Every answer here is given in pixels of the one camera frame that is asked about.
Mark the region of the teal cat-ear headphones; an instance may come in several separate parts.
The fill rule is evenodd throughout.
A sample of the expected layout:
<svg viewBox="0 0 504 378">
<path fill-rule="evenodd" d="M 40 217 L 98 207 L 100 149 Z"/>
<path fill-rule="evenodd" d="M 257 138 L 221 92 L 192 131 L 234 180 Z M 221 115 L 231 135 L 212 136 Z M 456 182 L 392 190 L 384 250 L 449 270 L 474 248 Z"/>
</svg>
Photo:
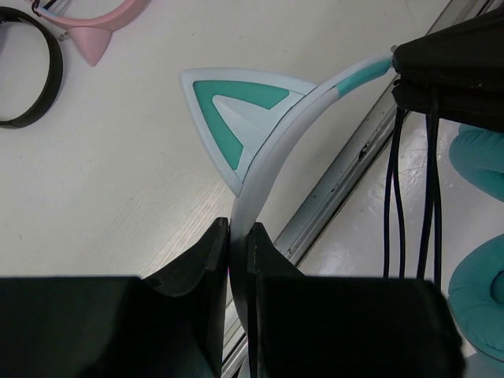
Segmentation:
<svg viewBox="0 0 504 378">
<path fill-rule="evenodd" d="M 210 159 L 235 196 L 230 219 L 230 277 L 238 320 L 248 332 L 244 266 L 246 241 L 281 168 L 318 118 L 350 92 L 386 75 L 392 56 L 372 57 L 315 84 L 250 69 L 188 69 L 180 81 Z M 383 262 L 386 182 L 382 152 L 332 218 L 300 265 L 315 273 L 375 273 Z M 472 348 L 503 358 L 503 237 L 478 243 L 471 214 L 465 235 L 449 244 L 460 258 L 447 290 L 455 319 Z"/>
</svg>

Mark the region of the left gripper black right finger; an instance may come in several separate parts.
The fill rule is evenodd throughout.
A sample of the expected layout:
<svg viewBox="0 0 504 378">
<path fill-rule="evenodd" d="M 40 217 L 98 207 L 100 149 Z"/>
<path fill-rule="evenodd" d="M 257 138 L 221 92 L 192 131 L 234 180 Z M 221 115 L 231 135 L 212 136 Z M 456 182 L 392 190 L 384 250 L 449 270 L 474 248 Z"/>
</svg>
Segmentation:
<svg viewBox="0 0 504 378">
<path fill-rule="evenodd" d="M 265 227 L 248 235 L 253 377 L 462 377 L 461 336 L 438 288 L 415 279 L 306 276 Z"/>
</svg>

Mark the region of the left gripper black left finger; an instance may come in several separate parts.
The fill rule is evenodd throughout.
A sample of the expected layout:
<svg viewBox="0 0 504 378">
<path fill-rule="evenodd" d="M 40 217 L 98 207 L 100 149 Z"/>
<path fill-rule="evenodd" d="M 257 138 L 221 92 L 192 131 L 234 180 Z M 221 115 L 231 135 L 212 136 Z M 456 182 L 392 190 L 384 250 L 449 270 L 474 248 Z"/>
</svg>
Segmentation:
<svg viewBox="0 0 504 378">
<path fill-rule="evenodd" d="M 219 377 L 228 221 L 146 278 L 5 277 L 4 377 Z"/>
</svg>

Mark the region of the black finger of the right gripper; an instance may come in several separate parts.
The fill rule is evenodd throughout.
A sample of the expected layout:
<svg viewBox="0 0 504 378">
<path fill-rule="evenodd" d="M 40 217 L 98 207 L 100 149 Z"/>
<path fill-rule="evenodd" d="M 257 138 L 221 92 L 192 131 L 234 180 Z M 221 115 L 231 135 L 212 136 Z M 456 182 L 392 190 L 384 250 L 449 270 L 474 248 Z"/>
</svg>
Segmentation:
<svg viewBox="0 0 504 378">
<path fill-rule="evenodd" d="M 492 10 L 398 46 L 395 71 L 412 80 L 475 88 L 503 88 L 503 11 Z"/>
<path fill-rule="evenodd" d="M 402 78 L 395 83 L 392 94 L 403 109 L 430 114 L 437 108 L 443 119 L 493 132 L 503 131 L 503 93 Z"/>
</svg>

